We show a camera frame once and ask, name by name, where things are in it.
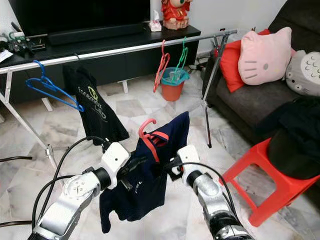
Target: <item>marble floor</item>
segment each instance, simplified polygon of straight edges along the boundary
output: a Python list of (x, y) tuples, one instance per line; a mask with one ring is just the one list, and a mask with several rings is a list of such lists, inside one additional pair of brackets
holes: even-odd
[[(130, 151), (135, 149), (138, 128), (147, 118), (155, 118), (157, 124), (149, 125), (149, 131), (160, 127), (178, 114), (189, 111), (190, 129), (188, 143), (195, 145), (203, 163), (224, 173), (249, 148), (235, 128), (214, 109), (209, 110), (212, 148), (206, 144), (204, 111), (201, 107), (202, 80), (199, 72), (191, 74), (183, 88), (181, 98), (167, 102), (161, 89), (153, 93), (154, 76), (128, 81), (129, 93), (123, 93), (119, 83), (98, 88), (105, 101), (116, 112), (126, 127), (130, 138), (122, 144)], [(17, 105), (18, 111), (30, 122), (46, 143), (54, 147), (70, 146), (85, 136), (79, 113), (57, 101), (51, 101), (54, 111), (48, 112), (40, 100)], [(0, 123), (0, 157), (30, 155), (33, 160), (15, 160), (0, 163), (0, 223), (30, 220), (34, 200), (54, 170), (43, 149), (31, 135), (5, 109), (0, 109), (5, 122)], [(63, 152), (55, 151), (56, 159)], [(62, 165), (61, 174), (79, 174), (90, 166), (98, 166), (101, 148), (91, 142), (83, 142), (70, 153)], [(261, 202), (274, 190), (274, 183), (256, 167), (243, 172), (237, 179), (252, 198)], [(235, 207), (244, 227), (256, 240), (320, 240), (320, 191), (312, 187), (266, 220), (260, 227), (248, 222), (249, 206), (230, 186)], [(61, 192), (56, 184), (51, 201)], [(99, 214), (99, 198), (82, 212), (72, 240), (209, 240), (210, 232), (203, 220), (202, 209), (191, 188), (181, 181), (167, 181), (165, 205), (159, 207), (140, 221), (119, 221), (114, 212), (110, 215), (111, 231), (102, 234)], [(25, 240), (31, 226), (0, 228), (1, 240)]]

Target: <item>gray couch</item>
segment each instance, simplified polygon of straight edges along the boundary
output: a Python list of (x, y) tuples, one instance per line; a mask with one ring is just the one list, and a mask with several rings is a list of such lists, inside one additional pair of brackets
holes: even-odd
[[(288, 0), (269, 26), (271, 33), (284, 27), (292, 28), (291, 46), (307, 53), (320, 52), (320, 1)], [(214, 58), (208, 60), (203, 80), (203, 93), (207, 87)], [(271, 137), (259, 135), (255, 126), (268, 114), (299, 95), (291, 91), (284, 81), (269, 82), (258, 86), (245, 85), (230, 93), (219, 71), (208, 94), (208, 104), (218, 109), (252, 143)]]

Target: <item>tv stand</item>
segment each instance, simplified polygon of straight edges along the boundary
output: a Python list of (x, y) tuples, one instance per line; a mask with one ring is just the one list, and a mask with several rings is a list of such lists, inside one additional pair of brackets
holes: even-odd
[[(169, 30), (162, 27), (161, 32), (151, 32), (147, 24), (144, 30), (138, 34), (117, 36), (103, 39), (96, 39), (84, 42), (75, 42), (63, 45), (51, 45), (46, 42), (46, 50), (36, 52), (34, 56), (25, 57), (13, 55), (0, 63), (0, 68), (11, 67), (14, 65), (31, 63), (33, 60), (49, 60), (61, 57), (72, 56), (74, 54), (88, 54), (107, 50), (115, 50), (126, 47), (134, 47), (145, 44), (158, 43), (162, 40), (176, 40), (184, 37), (199, 36), (201, 32), (189, 25), (180, 30)], [(195, 63), (199, 41), (188, 42), (185, 44), (189, 48), (186, 66)], [(178, 64), (182, 53), (182, 44), (165, 47), (165, 51), (170, 53), (171, 59), (168, 67), (175, 67)], [(155, 74), (158, 70), (161, 59), (161, 48), (153, 48), (137, 52), (129, 52), (119, 55), (106, 56), (82, 60), (81, 62), (66, 63), (71, 66), (83, 66), (97, 80), (97, 85), (122, 82), (128, 79)], [(45, 67), (46, 75), (60, 88), (65, 87), (62, 73), (62, 64)], [(26, 80), (40, 76), (40, 69), (34, 68), (12, 73), (10, 102), (13, 104), (23, 103), (31, 100), (41, 99), (43, 94), (33, 91), (26, 86)], [(6, 74), (0, 74), (0, 91), (5, 92)]]
[(136, 23), (118, 26), (77, 29), (72, 31), (53, 32), (48, 34), (48, 38), (50, 44), (54, 46), (138, 34), (142, 33), (143, 31), (143, 23)]

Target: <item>soundbar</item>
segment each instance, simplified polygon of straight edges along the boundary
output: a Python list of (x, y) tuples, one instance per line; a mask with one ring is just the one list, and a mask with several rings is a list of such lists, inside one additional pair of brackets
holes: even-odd
[(143, 23), (135, 23), (127, 25), (53, 32), (48, 34), (48, 38), (52, 45), (63, 45), (95, 39), (104, 39), (130, 34), (137, 34), (143, 32), (143, 30)]

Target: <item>red figurine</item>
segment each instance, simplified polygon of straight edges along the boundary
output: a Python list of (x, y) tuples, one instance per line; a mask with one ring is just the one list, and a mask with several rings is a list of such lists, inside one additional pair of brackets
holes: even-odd
[(184, 29), (189, 25), (187, 11), (192, 0), (162, 0), (163, 26), (167, 29)]

